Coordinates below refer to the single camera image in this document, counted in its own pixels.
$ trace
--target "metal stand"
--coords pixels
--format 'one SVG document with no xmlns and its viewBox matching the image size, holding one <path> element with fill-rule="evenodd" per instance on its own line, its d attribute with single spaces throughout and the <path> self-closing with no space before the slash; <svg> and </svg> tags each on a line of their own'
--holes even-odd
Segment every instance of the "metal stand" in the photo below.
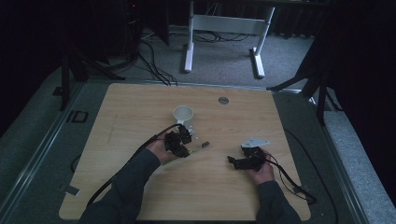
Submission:
<svg viewBox="0 0 396 224">
<path fill-rule="evenodd" d="M 260 39 L 257 48 L 253 48 L 253 57 L 256 63 L 258 77 L 265 77 L 260 53 L 262 52 L 262 45 L 264 44 L 265 37 L 267 36 L 274 10 L 274 7 L 270 7 L 270 13 L 268 13 L 265 20 L 194 15 L 194 2 L 190 1 L 189 43 L 187 46 L 186 63 L 184 66 L 185 72 L 191 72 L 192 68 L 192 54 L 194 51 L 194 43 L 192 42 L 193 31 L 205 30 L 245 35 L 259 35 Z"/>
</svg>

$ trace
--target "person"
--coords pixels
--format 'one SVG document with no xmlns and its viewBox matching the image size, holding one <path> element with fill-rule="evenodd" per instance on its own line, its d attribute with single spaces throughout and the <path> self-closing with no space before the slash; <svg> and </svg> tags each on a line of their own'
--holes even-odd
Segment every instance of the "person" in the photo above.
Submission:
<svg viewBox="0 0 396 224">
<path fill-rule="evenodd" d="M 262 150 L 265 159 L 271 160 L 271 154 Z M 246 170 L 248 176 L 257 185 L 260 209 L 256 216 L 257 223 L 301 223 L 297 212 L 291 207 L 282 189 L 275 181 L 274 168 L 265 162 L 260 171 Z"/>
<path fill-rule="evenodd" d="M 177 159 L 165 150 L 163 140 L 155 140 L 131 160 L 112 181 L 111 189 L 102 200 L 92 203 L 83 212 L 78 224 L 135 223 L 139 215 L 143 192 L 149 177 L 164 162 Z M 299 223 L 297 213 L 289 205 L 279 185 L 274 170 L 266 162 L 259 172 L 246 173 L 258 185 L 261 208 L 258 223 Z"/>
</svg>

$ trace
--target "black device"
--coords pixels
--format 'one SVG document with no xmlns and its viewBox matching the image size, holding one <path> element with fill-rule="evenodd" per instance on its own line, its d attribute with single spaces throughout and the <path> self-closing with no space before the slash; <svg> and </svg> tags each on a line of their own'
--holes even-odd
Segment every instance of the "black device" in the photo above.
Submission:
<svg viewBox="0 0 396 224">
<path fill-rule="evenodd" d="M 165 150 L 172 151 L 172 153 L 180 158 L 190 156 L 189 151 L 183 144 L 191 142 L 191 135 L 189 130 L 184 125 L 178 127 L 178 133 L 170 132 L 165 135 Z"/>
<path fill-rule="evenodd" d="M 233 164 L 235 170 L 255 170 L 260 171 L 265 163 L 265 153 L 259 147 L 241 147 L 244 153 L 244 159 L 235 159 L 227 157 L 228 161 Z"/>
</svg>

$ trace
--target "gray sleeve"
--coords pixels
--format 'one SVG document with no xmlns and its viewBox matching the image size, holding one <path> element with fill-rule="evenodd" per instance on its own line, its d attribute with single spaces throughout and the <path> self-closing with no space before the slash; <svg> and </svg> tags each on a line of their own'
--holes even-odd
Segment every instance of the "gray sleeve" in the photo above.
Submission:
<svg viewBox="0 0 396 224">
<path fill-rule="evenodd" d="M 276 181 L 261 183 L 258 190 L 260 210 L 256 217 L 257 223 L 301 223 Z"/>
<path fill-rule="evenodd" d="M 84 211 L 79 224 L 134 223 L 140 212 L 144 187 L 160 165 L 151 151 L 142 150 L 116 175 L 103 199 Z"/>
</svg>

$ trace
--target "table top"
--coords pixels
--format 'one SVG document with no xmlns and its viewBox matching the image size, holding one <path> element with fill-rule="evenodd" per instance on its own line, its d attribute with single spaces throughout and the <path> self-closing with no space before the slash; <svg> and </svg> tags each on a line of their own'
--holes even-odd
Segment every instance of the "table top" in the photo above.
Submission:
<svg viewBox="0 0 396 224">
<path fill-rule="evenodd" d="M 228 104 L 221 104 L 220 97 L 226 97 Z M 271 92 L 111 84 L 70 183 L 79 193 L 66 193 L 60 217 L 79 219 L 91 196 L 134 152 L 176 122 L 173 110 L 178 105 L 189 105 L 194 110 L 195 135 L 186 147 L 197 148 L 205 141 L 210 145 L 154 172 L 145 186 L 138 219 L 255 220 L 259 209 L 256 186 L 227 160 L 227 156 L 242 158 L 240 146 L 250 137 L 270 141 L 263 148 L 300 185 Z M 308 220 L 306 201 L 287 191 L 277 171 L 276 180 L 300 218 Z"/>
</svg>

